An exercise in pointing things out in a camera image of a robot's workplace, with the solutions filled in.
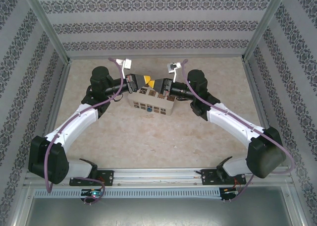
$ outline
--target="purple cable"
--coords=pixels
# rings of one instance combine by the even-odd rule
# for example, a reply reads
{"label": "purple cable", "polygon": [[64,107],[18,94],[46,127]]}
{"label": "purple cable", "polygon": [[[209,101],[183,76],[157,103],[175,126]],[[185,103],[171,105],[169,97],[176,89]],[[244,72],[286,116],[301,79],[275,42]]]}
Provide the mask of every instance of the purple cable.
{"label": "purple cable", "polygon": [[[210,106],[211,108],[214,108],[222,113],[225,113],[229,116],[231,116],[232,118],[234,118],[235,120],[237,120],[239,123],[243,124],[244,126],[246,126],[247,128],[249,128],[250,130],[254,131],[255,133],[261,135],[263,138],[267,139],[268,141],[270,141],[271,143],[273,143],[275,146],[277,146],[279,149],[281,149],[287,156],[288,158],[291,160],[291,167],[286,170],[286,171],[273,171],[272,174],[287,174],[290,173],[294,167],[295,167],[295,161],[294,158],[292,157],[292,155],[285,149],[283,148],[279,143],[277,143],[276,141],[274,141],[273,139],[271,139],[270,137],[266,136],[265,134],[261,133],[260,131],[258,131],[257,129],[253,128],[252,126],[250,126],[249,124],[245,123],[243,120],[239,119],[237,116],[235,116],[234,114],[227,112],[223,109],[218,108],[217,106],[214,106],[212,104],[210,104],[209,102],[205,101],[204,99],[202,99],[200,96],[198,96],[195,91],[193,90],[193,88],[191,87],[191,85],[189,84],[188,80],[187,80],[187,75],[185,73],[185,64],[188,62],[188,59],[183,60],[183,62],[181,63],[182,66],[182,73],[183,73],[183,77],[185,79],[185,83],[187,85],[187,87],[189,88],[189,90],[193,93],[193,95],[200,100],[202,103]],[[248,183],[245,185],[245,187],[243,188],[243,190],[235,197],[238,198],[239,195],[241,195],[241,193],[243,193],[245,191],[245,189],[248,187],[248,185],[251,183],[251,180],[253,179],[254,175],[251,176],[250,180],[248,181]]]}
{"label": "purple cable", "polygon": [[[88,178],[83,178],[83,177],[74,177],[74,179],[94,181],[94,182],[98,182],[98,183],[101,184],[100,190],[103,190],[102,193],[101,193],[101,195],[100,195],[98,198],[95,198],[95,197],[93,197],[93,196],[87,196],[87,197],[84,199],[84,204],[93,205],[93,204],[97,203],[98,201],[100,201],[101,198],[103,197],[103,195],[105,194],[105,190],[106,190],[106,189],[105,189],[105,184],[104,184],[102,181],[100,181],[100,180],[88,179]],[[87,203],[87,202],[86,202],[87,199],[94,199],[94,201],[91,202],[91,203]]]}
{"label": "purple cable", "polygon": [[[57,132],[57,134],[53,137],[53,139],[51,140],[49,146],[48,146],[48,149],[46,150],[46,153],[45,153],[45,158],[44,158],[44,179],[45,179],[45,185],[46,185],[46,190],[48,193],[51,193],[52,191],[52,188],[53,188],[53,183],[49,183],[49,176],[48,176],[48,161],[49,161],[49,154],[50,154],[50,150],[53,146],[53,143],[55,142],[55,140],[58,138],[59,134],[62,133],[62,131],[66,128],[66,126],[68,126],[75,118],[77,118],[79,115],[83,114],[84,112],[88,111],[88,110],[91,110],[95,107],[98,107],[98,106],[101,106],[103,104],[106,104],[110,101],[112,101],[117,95],[119,95],[120,91],[122,90],[122,86],[123,86],[123,74],[122,74],[122,71],[121,71],[121,67],[119,66],[119,64],[113,59],[113,58],[108,58],[109,61],[112,61],[116,64],[116,66],[118,67],[119,69],[119,72],[120,72],[120,77],[121,77],[121,83],[120,83],[120,88],[119,90],[112,96],[110,97],[108,100],[106,101],[103,101],[99,104],[96,104],[94,106],[90,106],[82,111],[80,111],[78,114],[74,115],[72,118],[70,118],[61,128],[60,130]],[[89,181],[96,181],[94,179],[88,179],[88,178],[85,178],[86,180],[89,180]]]}

